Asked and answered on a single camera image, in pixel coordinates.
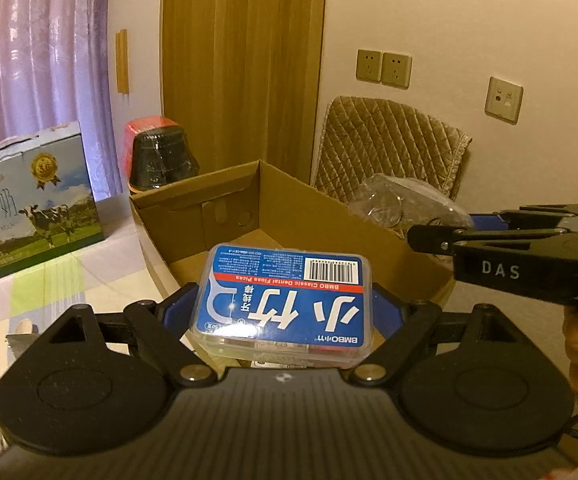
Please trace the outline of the white speckled spoon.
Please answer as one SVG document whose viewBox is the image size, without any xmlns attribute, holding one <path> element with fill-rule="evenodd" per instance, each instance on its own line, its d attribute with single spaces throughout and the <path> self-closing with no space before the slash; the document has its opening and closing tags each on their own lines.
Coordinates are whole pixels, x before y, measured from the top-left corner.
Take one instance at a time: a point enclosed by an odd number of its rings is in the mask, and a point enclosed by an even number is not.
<svg viewBox="0 0 578 480">
<path fill-rule="evenodd" d="M 19 321 L 15 328 L 16 335 L 34 335 L 39 333 L 38 326 L 36 326 L 30 318 L 23 318 Z"/>
</svg>

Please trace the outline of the blue dental floss pick box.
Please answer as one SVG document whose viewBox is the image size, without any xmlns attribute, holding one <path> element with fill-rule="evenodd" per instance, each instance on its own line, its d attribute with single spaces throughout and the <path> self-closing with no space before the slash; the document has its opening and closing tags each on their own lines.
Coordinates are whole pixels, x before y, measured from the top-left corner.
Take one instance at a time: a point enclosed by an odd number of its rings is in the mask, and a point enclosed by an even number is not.
<svg viewBox="0 0 578 480">
<path fill-rule="evenodd" d="M 350 368 L 373 348 L 372 280 L 360 255 L 219 244 L 189 336 L 216 358 Z"/>
</svg>

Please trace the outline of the open cardboard box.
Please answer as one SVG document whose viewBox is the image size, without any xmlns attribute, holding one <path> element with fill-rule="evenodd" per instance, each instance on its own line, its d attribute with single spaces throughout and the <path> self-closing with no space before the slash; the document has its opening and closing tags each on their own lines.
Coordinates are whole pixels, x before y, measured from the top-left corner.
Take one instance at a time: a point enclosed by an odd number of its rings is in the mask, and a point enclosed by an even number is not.
<svg viewBox="0 0 578 480">
<path fill-rule="evenodd" d="M 130 203 L 153 278 L 163 289 L 199 287 L 219 244 L 360 255 L 370 265 L 371 298 L 380 285 L 403 301 L 442 302 L 454 285 L 445 266 L 413 252 L 394 232 L 266 162 L 138 193 Z M 213 367 L 252 363 L 209 356 L 190 338 L 189 326 L 187 340 Z"/>
</svg>

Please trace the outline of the wooden wall strip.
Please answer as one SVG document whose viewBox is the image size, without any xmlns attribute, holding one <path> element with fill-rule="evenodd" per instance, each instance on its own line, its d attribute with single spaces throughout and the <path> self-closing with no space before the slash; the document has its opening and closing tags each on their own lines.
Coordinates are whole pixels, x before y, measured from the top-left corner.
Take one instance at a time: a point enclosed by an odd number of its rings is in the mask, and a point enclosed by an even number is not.
<svg viewBox="0 0 578 480">
<path fill-rule="evenodd" d="M 129 34 L 120 29 L 116 36 L 116 83 L 117 92 L 125 96 L 130 93 L 129 78 Z"/>
</svg>

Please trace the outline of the right black wrapped bowl stack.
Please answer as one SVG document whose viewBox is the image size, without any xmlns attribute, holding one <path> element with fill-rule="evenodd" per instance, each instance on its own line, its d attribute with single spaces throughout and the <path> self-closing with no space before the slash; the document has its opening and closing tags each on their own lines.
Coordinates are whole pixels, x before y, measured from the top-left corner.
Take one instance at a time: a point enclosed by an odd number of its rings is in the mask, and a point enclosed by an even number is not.
<svg viewBox="0 0 578 480">
<path fill-rule="evenodd" d="M 123 156 L 132 194 L 199 174 L 183 127 L 167 117 L 150 116 L 128 122 L 124 127 Z"/>
</svg>

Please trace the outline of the clear plastic bag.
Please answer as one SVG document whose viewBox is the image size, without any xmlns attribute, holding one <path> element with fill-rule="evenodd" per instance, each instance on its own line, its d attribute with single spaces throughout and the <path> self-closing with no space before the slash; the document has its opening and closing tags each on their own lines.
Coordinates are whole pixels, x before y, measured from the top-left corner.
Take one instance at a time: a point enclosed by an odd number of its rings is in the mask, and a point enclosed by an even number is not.
<svg viewBox="0 0 578 480">
<path fill-rule="evenodd" d="M 418 224 L 474 228 L 464 208 L 429 183 L 413 178 L 374 174 L 356 188 L 347 207 L 402 238 Z"/>
</svg>

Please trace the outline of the quilted brown chair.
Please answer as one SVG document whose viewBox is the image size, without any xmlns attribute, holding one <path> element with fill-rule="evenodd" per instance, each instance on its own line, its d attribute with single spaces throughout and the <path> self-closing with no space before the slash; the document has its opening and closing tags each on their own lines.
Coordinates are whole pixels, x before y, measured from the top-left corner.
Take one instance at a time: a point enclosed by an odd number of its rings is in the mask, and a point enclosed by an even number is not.
<svg viewBox="0 0 578 480">
<path fill-rule="evenodd" d="M 470 136 L 417 108 L 387 99 L 337 96 L 328 105 L 312 184 L 347 203 L 374 174 L 459 190 Z"/>
</svg>

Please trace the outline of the purple curtain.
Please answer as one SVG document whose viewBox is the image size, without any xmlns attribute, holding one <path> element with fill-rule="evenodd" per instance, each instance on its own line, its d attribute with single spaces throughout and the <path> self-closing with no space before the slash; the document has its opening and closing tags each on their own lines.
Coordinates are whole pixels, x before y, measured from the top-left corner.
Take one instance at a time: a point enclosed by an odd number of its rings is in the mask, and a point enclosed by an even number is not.
<svg viewBox="0 0 578 480">
<path fill-rule="evenodd" d="M 78 122 L 99 200 L 122 191 L 107 10 L 108 0 L 0 0 L 0 142 Z"/>
</svg>

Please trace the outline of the double wall socket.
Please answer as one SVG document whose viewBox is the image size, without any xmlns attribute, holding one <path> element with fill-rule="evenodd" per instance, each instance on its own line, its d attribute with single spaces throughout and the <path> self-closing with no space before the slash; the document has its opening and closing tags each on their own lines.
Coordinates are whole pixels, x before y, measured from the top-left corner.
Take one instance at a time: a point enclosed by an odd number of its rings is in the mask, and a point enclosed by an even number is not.
<svg viewBox="0 0 578 480">
<path fill-rule="evenodd" d="M 360 81 L 408 89 L 413 61 L 407 54 L 358 50 L 355 77 Z"/>
</svg>

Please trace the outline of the single wall outlet plate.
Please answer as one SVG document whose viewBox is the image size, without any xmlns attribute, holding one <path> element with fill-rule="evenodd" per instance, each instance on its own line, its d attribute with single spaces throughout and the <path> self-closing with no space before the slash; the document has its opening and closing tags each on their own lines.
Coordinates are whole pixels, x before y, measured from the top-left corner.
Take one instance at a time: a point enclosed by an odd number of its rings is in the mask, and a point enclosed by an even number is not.
<svg viewBox="0 0 578 480">
<path fill-rule="evenodd" d="M 488 81 L 484 112 L 488 116 L 516 125 L 523 99 L 523 87 L 494 76 Z"/>
</svg>

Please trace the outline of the blue milk carton box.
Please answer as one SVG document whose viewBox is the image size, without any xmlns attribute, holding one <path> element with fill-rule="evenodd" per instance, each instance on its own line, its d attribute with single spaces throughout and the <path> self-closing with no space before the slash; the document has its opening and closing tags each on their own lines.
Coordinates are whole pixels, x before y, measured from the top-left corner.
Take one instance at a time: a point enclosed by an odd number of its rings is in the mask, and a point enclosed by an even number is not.
<svg viewBox="0 0 578 480">
<path fill-rule="evenodd" d="M 0 142 L 0 278 L 103 239 L 77 122 Z"/>
</svg>

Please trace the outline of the wooden door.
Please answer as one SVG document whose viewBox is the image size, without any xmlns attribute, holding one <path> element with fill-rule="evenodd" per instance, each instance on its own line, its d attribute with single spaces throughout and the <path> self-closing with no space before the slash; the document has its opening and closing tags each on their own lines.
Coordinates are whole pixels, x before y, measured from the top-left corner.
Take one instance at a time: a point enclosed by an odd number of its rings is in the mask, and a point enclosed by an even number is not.
<svg viewBox="0 0 578 480">
<path fill-rule="evenodd" d="M 201 171 L 262 159 L 310 179 L 324 11 L 325 0 L 162 0 L 163 114 Z"/>
</svg>

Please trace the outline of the silver foil pouch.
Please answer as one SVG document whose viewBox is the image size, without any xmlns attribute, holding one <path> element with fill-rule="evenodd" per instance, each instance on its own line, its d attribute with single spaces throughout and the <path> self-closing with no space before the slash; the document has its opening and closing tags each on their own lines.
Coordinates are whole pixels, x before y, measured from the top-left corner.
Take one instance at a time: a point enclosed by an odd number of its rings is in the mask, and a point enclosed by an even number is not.
<svg viewBox="0 0 578 480">
<path fill-rule="evenodd" d="M 12 352 L 12 359 L 18 360 L 38 340 L 39 336 L 39 334 L 8 334 L 6 342 Z"/>
</svg>

